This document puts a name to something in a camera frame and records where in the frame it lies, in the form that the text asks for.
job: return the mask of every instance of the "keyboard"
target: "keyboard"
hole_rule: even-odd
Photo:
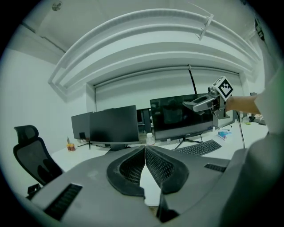
[[[220,147],[222,146],[217,142],[215,142],[214,140],[209,140],[196,145],[174,149],[173,151],[178,151],[180,153],[191,154],[191,155],[205,155],[207,153],[219,149]]]

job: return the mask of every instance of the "black office chair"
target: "black office chair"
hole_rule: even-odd
[[[19,164],[43,186],[62,174],[60,167],[50,157],[39,132],[32,125],[14,127],[18,145],[13,149]]]

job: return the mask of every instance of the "water bottle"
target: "water bottle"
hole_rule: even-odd
[[[155,144],[155,139],[153,138],[152,133],[147,133],[147,139],[146,139],[147,145],[154,145]]]

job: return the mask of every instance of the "desk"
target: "desk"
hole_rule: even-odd
[[[245,147],[248,148],[255,141],[264,138],[268,132],[267,126],[259,125],[257,123],[251,123],[251,125],[241,124]],[[238,123],[233,123],[232,128],[226,126],[221,129],[230,129],[233,133],[232,137],[228,141],[224,141],[218,137],[218,130],[214,132],[206,132],[202,134],[203,141],[215,140],[222,147],[211,153],[205,154],[205,157],[221,158],[221,159],[232,159],[233,154],[236,150],[243,148],[243,143],[241,139],[241,133]],[[192,140],[200,140],[200,136],[191,137]],[[169,144],[167,142],[156,142],[156,146],[163,147],[166,149],[174,149],[179,144],[178,140],[171,141]],[[181,147],[191,146],[196,143],[184,142]],[[131,147],[140,146],[145,144],[130,145]],[[52,159],[58,164],[58,166],[65,172],[76,166],[77,164],[95,157],[102,156],[107,153],[108,148],[100,148],[95,145],[91,145],[91,150],[89,146],[78,147],[76,151],[69,152],[67,148],[57,151],[51,155]],[[161,190],[150,174],[148,168],[144,167],[141,175],[140,186],[145,190],[145,203],[149,206],[158,206],[160,200]]]

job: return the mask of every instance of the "ceiling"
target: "ceiling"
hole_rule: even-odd
[[[101,23],[129,12],[151,8],[173,8],[214,15],[214,20],[244,37],[254,27],[254,15],[240,0],[43,0],[23,23],[63,51]]]

